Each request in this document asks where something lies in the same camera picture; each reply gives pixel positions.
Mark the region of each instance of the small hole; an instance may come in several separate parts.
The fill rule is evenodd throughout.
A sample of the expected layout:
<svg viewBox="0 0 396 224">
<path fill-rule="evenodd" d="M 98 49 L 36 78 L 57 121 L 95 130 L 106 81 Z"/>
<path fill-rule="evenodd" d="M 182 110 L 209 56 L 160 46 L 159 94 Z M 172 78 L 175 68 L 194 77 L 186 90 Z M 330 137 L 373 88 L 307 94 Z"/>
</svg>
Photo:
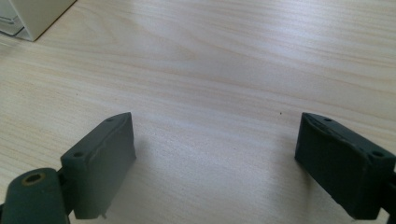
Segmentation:
<svg viewBox="0 0 396 224">
<path fill-rule="evenodd" d="M 74 157 L 82 157 L 84 155 L 84 153 L 82 152 L 76 152 L 75 154 L 73 154 Z"/>
<path fill-rule="evenodd" d="M 39 180 L 40 178 L 41 178 L 40 174 L 31 175 L 31 176 L 26 178 L 26 183 L 35 182 L 35 181 Z"/>
<path fill-rule="evenodd" d="M 377 152 L 377 151 L 374 151 L 374 152 L 372 152 L 373 153 L 373 155 L 375 155 L 375 156 L 377 156 L 377 157 L 383 157 L 384 156 L 384 154 L 382 154 L 382 153 L 380 153 L 380 152 Z"/>
<path fill-rule="evenodd" d="M 42 179 L 44 179 L 44 177 L 46 177 L 44 173 L 28 175 L 22 180 L 22 184 L 24 186 L 31 186 L 40 182 Z"/>
</svg>

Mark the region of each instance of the white object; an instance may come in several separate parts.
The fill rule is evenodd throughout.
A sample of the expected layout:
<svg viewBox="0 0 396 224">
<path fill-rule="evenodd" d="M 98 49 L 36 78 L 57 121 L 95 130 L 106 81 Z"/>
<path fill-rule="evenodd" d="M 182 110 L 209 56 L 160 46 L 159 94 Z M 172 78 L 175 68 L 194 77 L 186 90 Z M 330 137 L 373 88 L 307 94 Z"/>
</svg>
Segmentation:
<svg viewBox="0 0 396 224">
<path fill-rule="evenodd" d="M 0 31 L 34 41 L 75 1 L 0 0 Z"/>
</svg>

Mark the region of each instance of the wooden table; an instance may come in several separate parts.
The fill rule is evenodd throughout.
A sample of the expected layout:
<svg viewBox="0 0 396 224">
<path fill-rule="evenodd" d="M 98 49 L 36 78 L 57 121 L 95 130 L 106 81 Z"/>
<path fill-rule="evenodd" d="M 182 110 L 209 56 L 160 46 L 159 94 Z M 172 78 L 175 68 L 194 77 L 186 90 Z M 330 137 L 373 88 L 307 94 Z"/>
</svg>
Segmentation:
<svg viewBox="0 0 396 224">
<path fill-rule="evenodd" d="M 72 223 L 350 223 L 293 158 L 300 117 L 396 153 L 395 15 L 394 1 L 79 0 L 35 43 L 1 36 L 1 200 L 131 111 L 138 159 L 108 219 Z"/>
</svg>

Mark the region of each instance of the black plastic piece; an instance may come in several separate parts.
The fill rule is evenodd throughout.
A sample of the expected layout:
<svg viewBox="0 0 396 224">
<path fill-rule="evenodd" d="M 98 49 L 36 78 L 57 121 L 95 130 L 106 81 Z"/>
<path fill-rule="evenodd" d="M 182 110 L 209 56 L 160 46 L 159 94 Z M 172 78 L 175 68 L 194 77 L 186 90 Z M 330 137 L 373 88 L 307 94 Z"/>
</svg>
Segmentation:
<svg viewBox="0 0 396 224">
<path fill-rule="evenodd" d="M 50 168 L 30 171 L 8 186 L 3 224 L 68 224 L 58 174 Z"/>
<path fill-rule="evenodd" d="M 43 168 L 14 179 L 0 206 L 1 224 L 66 224 L 105 215 L 135 160 L 130 113 L 106 119 L 62 157 L 62 169 Z"/>
<path fill-rule="evenodd" d="M 396 174 L 382 190 L 382 207 L 390 214 L 388 223 L 396 224 Z"/>
<path fill-rule="evenodd" d="M 356 219 L 376 219 L 396 193 L 395 156 L 332 119 L 303 113 L 295 159 Z M 388 212 L 396 209 L 392 197 Z"/>
<path fill-rule="evenodd" d="M 103 215 L 135 159 L 131 114 L 106 119 L 61 157 L 77 186 L 76 218 Z"/>
</svg>

